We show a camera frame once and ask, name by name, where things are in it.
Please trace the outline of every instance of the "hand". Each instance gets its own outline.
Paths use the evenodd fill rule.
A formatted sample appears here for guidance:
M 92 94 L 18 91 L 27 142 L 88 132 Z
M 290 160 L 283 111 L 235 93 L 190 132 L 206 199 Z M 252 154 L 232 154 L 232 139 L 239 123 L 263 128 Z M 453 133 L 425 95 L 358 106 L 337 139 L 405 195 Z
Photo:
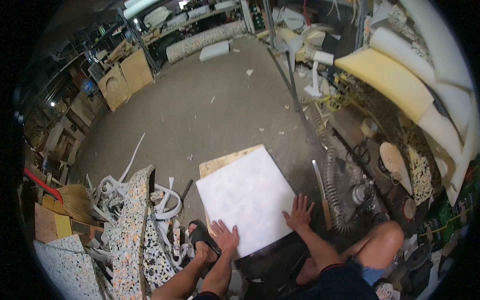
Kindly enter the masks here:
M 238 247 L 240 238 L 237 225 L 232 228 L 231 233 L 225 224 L 223 224 L 222 220 L 219 220 L 218 223 L 213 221 L 210 227 L 215 233 L 215 235 L 210 234 L 210 236 L 217 243 L 222 252 L 233 251 Z
M 287 221 L 288 227 L 290 227 L 294 231 L 297 231 L 303 226 L 308 227 L 308 224 L 310 223 L 310 216 L 313 210 L 313 202 L 308 210 L 307 202 L 307 196 L 303 196 L 303 194 L 300 194 L 293 198 L 292 215 L 289 216 L 287 212 L 282 212 L 285 220 Z

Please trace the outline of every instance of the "yellow foam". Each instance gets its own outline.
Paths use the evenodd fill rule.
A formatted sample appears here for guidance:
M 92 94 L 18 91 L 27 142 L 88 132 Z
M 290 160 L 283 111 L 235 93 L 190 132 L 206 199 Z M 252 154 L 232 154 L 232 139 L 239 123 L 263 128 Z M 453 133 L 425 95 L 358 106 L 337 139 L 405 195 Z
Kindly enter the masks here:
M 69 216 L 55 215 L 55 226 L 57 227 L 57 237 L 59 239 L 73 234 Z
M 56 212 L 57 214 L 68 215 L 67 211 L 58 200 L 55 200 L 55 203 L 53 205 L 53 211 Z
M 54 211 L 54 207 L 55 207 L 54 203 L 55 203 L 55 199 L 52 196 L 43 195 L 42 206 L 44 208 L 48 208 L 49 210 Z
M 339 58 L 335 60 L 335 66 L 376 88 L 415 123 L 433 103 L 432 95 L 420 79 L 374 49 Z

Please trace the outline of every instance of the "broom bristles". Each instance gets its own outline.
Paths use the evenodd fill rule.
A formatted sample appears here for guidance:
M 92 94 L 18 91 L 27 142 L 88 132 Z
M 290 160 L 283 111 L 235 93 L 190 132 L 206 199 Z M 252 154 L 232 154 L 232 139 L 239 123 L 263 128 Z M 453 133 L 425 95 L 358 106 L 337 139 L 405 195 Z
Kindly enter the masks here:
M 81 184 L 69 184 L 58 188 L 63 200 L 63 207 L 72 219 L 94 225 L 92 219 L 92 202 L 88 197 L 87 190 Z

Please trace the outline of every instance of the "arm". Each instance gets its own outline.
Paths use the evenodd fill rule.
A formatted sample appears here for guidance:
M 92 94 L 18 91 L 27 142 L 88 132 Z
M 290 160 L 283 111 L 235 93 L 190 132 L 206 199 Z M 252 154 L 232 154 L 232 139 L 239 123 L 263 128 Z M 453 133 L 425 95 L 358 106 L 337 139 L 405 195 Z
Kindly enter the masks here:
M 326 241 L 313 232 L 310 227 L 310 216 L 313 210 L 313 203 L 307 210 L 307 196 L 302 194 L 295 196 L 291 216 L 287 212 L 282 212 L 287 225 L 300 235 L 310 251 L 312 259 L 315 261 L 319 271 L 325 267 L 342 263 L 336 250 Z
M 213 221 L 211 228 L 215 233 L 211 236 L 222 250 L 222 254 L 205 276 L 202 292 L 212 292 L 223 299 L 228 292 L 232 277 L 232 259 L 239 244 L 239 234 L 237 226 L 234 226 L 232 233 L 230 233 L 221 220 L 218 223 Z

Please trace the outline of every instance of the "fingers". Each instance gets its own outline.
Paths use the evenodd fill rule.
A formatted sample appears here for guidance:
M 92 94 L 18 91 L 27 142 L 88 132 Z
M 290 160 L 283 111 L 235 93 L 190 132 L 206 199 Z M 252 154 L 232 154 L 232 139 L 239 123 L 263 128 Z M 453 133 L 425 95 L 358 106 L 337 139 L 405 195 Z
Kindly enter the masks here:
M 307 198 L 308 198 L 307 196 L 303 198 L 303 208 L 302 208 L 303 211 L 307 210 L 307 204 L 308 204 Z
M 293 198 L 292 211 L 296 211 L 296 210 L 297 210 L 298 200 L 299 200 L 298 196 L 295 196 L 295 198 Z
M 233 228 L 232 228 L 232 234 L 234 237 L 238 237 L 239 236 L 239 230 L 237 228 L 237 225 L 235 225 Z
M 212 222 L 212 225 L 210 226 L 213 230 L 213 232 L 215 233 L 216 236 L 219 236 L 220 233 L 222 232 L 222 228 L 220 228 L 220 226 L 218 225 L 218 223 L 216 221 L 213 221 Z
M 215 243 L 218 243 L 218 239 L 217 239 L 217 236 L 216 235 L 213 235 L 211 233 L 210 234 L 210 237 L 213 238 L 213 240 L 215 241 Z
M 302 193 L 300 193 L 299 196 L 298 196 L 297 209 L 298 210 L 303 209 L 303 194 Z
M 222 228 L 223 232 L 230 232 L 230 230 L 227 228 L 227 226 L 225 226 L 225 224 L 223 224 L 222 220 L 218 220 L 218 223 L 220 224 L 220 227 Z
M 286 221 L 290 220 L 290 216 L 288 215 L 287 212 L 282 212 L 282 214 Z
M 312 202 L 312 204 L 310 204 L 310 207 L 309 207 L 308 210 L 307 210 L 307 215 L 309 215 L 309 216 L 312 214 L 313 204 L 314 204 L 314 203 Z

